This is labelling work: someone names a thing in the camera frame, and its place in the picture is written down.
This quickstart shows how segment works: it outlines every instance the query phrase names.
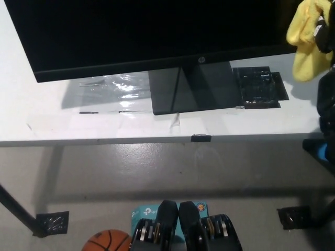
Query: black tape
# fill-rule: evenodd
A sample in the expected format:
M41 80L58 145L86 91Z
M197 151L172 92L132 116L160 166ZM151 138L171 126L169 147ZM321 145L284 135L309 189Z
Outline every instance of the black tape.
M194 134L191 136L191 142L210 142L211 135L206 134Z

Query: hp logo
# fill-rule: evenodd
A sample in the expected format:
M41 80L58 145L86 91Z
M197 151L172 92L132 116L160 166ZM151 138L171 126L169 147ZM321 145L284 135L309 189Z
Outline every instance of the hp logo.
M204 56L199 57L198 62L199 62L200 64L205 63L205 62L206 62L205 57L204 57Z

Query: blue object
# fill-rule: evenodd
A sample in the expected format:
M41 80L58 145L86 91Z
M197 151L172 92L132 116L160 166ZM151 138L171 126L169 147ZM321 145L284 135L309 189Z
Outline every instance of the blue object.
M317 153L319 159L321 159L323 161L328 161L326 159L326 148L327 148L327 144L325 143L319 148L318 153Z

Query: black object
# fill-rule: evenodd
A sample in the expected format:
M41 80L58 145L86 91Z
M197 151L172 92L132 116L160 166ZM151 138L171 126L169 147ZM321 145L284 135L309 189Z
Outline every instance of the black object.
M179 220L187 251L242 250L232 222L225 214L200 219L196 206L187 201L179 206Z
M164 200L156 220L141 219L132 236L130 251L170 251L178 221L176 202Z
M19 221L21 221L27 228L29 228L34 236L39 238L46 237L51 234L60 234L63 233L60 230L64 230L68 227L69 213L66 215L63 213L56 214L43 214L37 215L35 219L31 216L1 185L0 185L0 202L5 206ZM53 226L58 225L58 221L52 222L46 221L46 217L50 218L50 215L57 215L60 217L64 216L64 221L62 221L62 228L55 228Z
M314 226L309 206L277 209L284 230L306 229Z
M68 233L69 212L41 213L36 220L47 230L48 235Z
M294 52L300 2L5 0L39 82Z
M246 109L280 108L278 101L288 100L280 74L269 67L233 68L233 73Z
M241 94L229 62L149 71L155 115L236 107Z

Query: blue box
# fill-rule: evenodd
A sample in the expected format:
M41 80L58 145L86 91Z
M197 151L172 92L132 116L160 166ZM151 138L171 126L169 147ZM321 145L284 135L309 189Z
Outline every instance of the blue box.
M208 216L208 207L207 207L206 202L194 201L193 203L198 208L200 218ZM142 205L136 208L135 210L133 210L133 212L131 213L131 234L134 233L136 225L140 219L142 218L151 219L151 220L156 219L158 207L159 207L159 204ZM184 237L182 228L180 227L179 219L178 219L177 227L175 231L174 242L175 243L185 242L185 237Z

